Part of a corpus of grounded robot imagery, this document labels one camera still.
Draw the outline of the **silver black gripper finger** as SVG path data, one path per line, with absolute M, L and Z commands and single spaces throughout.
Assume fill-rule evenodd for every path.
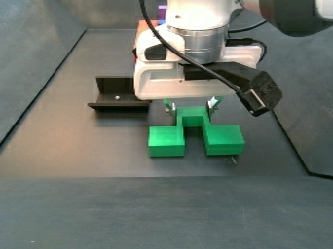
M 163 103 L 165 105 L 165 112 L 174 117 L 176 113 L 175 104 L 168 99 L 164 99 Z

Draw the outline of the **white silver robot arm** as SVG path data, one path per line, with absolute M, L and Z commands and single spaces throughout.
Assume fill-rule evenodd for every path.
M 145 29 L 133 54 L 133 92 L 141 100 L 234 94 L 258 116 L 282 92 L 256 69 L 263 47 L 232 38 L 262 25 L 289 37 L 307 37 L 333 27 L 333 0 L 165 0 L 165 17 L 151 20 L 139 0 Z

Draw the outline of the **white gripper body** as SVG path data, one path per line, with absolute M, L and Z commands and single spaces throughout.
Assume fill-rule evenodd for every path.
M 258 45 L 224 45 L 223 30 L 176 30 L 167 24 L 155 30 L 168 44 L 232 84 L 246 79 L 234 71 L 254 73 L 262 57 Z M 234 93 L 222 81 L 186 62 L 161 44 L 145 22 L 137 25 L 135 40 L 133 91 L 141 100 L 224 96 Z

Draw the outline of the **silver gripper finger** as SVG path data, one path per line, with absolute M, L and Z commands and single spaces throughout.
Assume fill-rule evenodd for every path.
M 214 96 L 208 102 L 207 102 L 207 106 L 208 106 L 208 112 L 210 114 L 214 113 L 214 111 L 218 109 L 218 105 L 222 102 L 223 97 L 222 96 Z

